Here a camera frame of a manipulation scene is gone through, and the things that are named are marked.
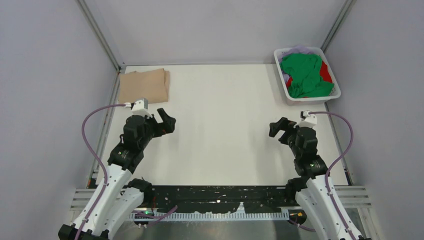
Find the green t shirt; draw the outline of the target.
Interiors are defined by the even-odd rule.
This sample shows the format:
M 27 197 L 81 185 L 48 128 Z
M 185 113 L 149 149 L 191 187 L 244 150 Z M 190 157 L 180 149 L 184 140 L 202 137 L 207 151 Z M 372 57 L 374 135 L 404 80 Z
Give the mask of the green t shirt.
M 323 60 L 317 54 L 292 53 L 282 58 L 280 67 L 292 79 L 287 88 L 294 99 L 327 97 L 334 84 L 320 75 Z

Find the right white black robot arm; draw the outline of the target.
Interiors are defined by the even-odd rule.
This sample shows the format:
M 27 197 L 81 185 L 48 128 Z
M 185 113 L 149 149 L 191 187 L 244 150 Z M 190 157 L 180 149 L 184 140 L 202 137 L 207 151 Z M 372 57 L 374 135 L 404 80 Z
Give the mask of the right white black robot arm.
M 364 240 L 336 193 L 329 169 L 318 154 L 318 139 L 314 115 L 297 123 L 282 117 L 269 124 L 269 136 L 283 132 L 279 142 L 287 145 L 294 156 L 298 177 L 285 185 L 285 200 L 299 205 L 306 213 L 321 240 Z

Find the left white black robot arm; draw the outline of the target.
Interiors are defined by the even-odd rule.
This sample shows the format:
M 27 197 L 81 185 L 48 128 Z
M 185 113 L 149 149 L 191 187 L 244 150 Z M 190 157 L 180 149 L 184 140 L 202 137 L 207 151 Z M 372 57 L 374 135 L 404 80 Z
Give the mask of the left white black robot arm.
M 175 130 L 177 120 L 163 108 L 157 110 L 161 122 L 146 110 L 134 111 L 125 121 L 119 143 L 103 166 L 103 182 L 97 186 L 83 211 L 70 225 L 58 231 L 61 240 L 111 240 L 138 206 L 148 207 L 153 193 L 151 184 L 132 179 L 144 158 L 149 142 Z

